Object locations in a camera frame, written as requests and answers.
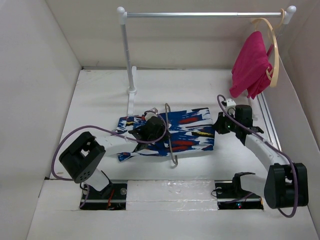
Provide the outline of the blue white red patterned trousers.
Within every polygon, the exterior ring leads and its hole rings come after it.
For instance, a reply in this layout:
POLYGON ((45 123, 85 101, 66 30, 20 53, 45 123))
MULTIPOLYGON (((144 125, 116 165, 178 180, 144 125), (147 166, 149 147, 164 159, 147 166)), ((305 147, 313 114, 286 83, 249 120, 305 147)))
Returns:
MULTIPOLYGON (((165 112, 159 114, 166 120, 165 112)), ((195 108, 168 113, 169 130, 173 154, 184 155, 212 151, 215 144, 215 130, 209 108, 195 108)), ((169 141, 149 144, 138 152, 121 152, 117 154, 120 162, 137 156, 168 157, 169 141)))

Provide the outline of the clear plastic hanger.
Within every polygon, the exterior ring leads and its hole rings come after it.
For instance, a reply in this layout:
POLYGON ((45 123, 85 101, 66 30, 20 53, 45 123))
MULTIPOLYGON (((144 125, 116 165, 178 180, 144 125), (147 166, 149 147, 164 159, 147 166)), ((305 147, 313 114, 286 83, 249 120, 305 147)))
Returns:
MULTIPOLYGON (((164 108, 165 108, 165 121, 166 121, 166 128, 167 130, 169 130, 170 126, 169 126, 169 112, 171 112, 171 107, 168 103, 164 104, 164 108)), ((172 142, 171 142, 171 135, 168 136, 168 145, 169 145, 169 151, 170 151, 170 157, 171 157, 171 161, 173 163, 173 167, 177 167, 179 162, 178 162, 178 157, 176 155, 174 155, 173 153, 173 147, 172 147, 172 142)))

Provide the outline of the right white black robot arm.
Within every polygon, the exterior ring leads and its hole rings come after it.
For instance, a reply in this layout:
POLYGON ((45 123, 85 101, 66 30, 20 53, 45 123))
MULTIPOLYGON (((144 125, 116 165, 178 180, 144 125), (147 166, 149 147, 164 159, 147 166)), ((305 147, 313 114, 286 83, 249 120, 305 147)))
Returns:
POLYGON ((302 163, 294 163, 262 137, 263 130, 253 125, 253 111, 249 105, 221 106, 213 125, 218 134, 235 133, 267 170, 266 177, 253 172, 238 172, 232 178, 234 200, 257 195, 272 209, 307 206, 309 203, 308 172, 302 163))

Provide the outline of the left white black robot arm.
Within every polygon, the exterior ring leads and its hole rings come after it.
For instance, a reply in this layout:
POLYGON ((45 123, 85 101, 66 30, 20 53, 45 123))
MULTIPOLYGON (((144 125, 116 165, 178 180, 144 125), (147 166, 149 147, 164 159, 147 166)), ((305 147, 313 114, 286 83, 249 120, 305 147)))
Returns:
POLYGON ((87 191, 94 191, 100 198, 107 198, 113 191, 113 183, 100 170, 98 165, 104 156, 121 153, 135 153, 148 145, 164 140, 167 126, 159 115, 148 117, 146 122, 125 133, 111 132, 101 127, 88 125, 81 129, 93 128, 110 135, 96 138, 90 132, 82 132, 59 156, 71 180, 85 184, 87 191))

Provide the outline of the beige wooden hanger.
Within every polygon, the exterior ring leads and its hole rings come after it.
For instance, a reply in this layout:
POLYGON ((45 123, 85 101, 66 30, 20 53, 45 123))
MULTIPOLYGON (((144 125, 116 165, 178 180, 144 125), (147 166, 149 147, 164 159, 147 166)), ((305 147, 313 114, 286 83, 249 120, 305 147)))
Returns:
POLYGON ((266 76, 270 80, 270 87, 274 88, 277 86, 278 83, 278 77, 279 77, 279 68, 280 68, 280 55, 279 55, 279 47, 278 47, 278 41, 276 37, 276 30, 279 29, 285 19, 285 10, 283 8, 280 9, 280 17, 281 20, 276 26, 272 26, 272 24, 264 17, 258 17, 251 21, 251 23, 254 25, 254 29, 257 31, 258 26, 261 23, 261 21, 265 22, 268 30, 267 35, 271 42, 271 45, 267 51, 267 56, 269 56, 271 53, 274 54, 274 61, 273 61, 273 68, 272 70, 266 70, 266 76))

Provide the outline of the magenta pink garment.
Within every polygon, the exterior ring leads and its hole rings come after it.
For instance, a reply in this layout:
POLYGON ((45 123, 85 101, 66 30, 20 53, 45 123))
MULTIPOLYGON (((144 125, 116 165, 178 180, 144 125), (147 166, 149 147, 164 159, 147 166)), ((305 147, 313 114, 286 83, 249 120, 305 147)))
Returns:
POLYGON ((254 99, 271 83, 267 72, 273 70, 269 62, 262 33, 253 32, 245 41, 232 68, 232 86, 229 89, 233 98, 247 91, 247 97, 254 99))

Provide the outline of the aluminium rail at right wall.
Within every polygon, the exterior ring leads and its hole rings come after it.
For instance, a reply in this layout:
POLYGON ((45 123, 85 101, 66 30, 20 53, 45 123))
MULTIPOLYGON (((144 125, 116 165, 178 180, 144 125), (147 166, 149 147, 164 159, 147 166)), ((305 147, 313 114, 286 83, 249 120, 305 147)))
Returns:
POLYGON ((278 149, 279 151, 282 151, 282 147, 280 144, 280 140, 271 116, 271 112, 269 110, 268 104, 267 104, 267 100, 266 97, 264 95, 264 93, 260 93, 257 96, 257 100, 259 103, 259 107, 261 109, 261 113, 263 116, 263 120, 264 120, 264 124, 266 126, 266 132, 267 132, 267 137, 268 140, 272 143, 272 145, 278 149))

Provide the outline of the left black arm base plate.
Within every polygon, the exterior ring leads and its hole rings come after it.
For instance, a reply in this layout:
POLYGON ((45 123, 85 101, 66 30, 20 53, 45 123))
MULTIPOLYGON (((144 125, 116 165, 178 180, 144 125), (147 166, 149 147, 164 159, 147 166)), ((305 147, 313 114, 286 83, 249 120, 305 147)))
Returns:
POLYGON ((80 210, 107 210, 107 211, 122 211, 126 210, 127 203, 127 182, 114 182, 106 194, 102 195, 93 187, 89 187, 89 192, 86 186, 80 187, 82 195, 79 203, 80 210))

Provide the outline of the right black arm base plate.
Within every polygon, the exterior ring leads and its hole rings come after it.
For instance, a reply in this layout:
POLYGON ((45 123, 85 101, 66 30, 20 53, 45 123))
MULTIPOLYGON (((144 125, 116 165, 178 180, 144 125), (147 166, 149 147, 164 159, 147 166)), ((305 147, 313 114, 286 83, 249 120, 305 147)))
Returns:
POLYGON ((262 198, 245 190, 236 190, 231 180, 215 180, 211 195, 218 210, 263 210, 262 198))

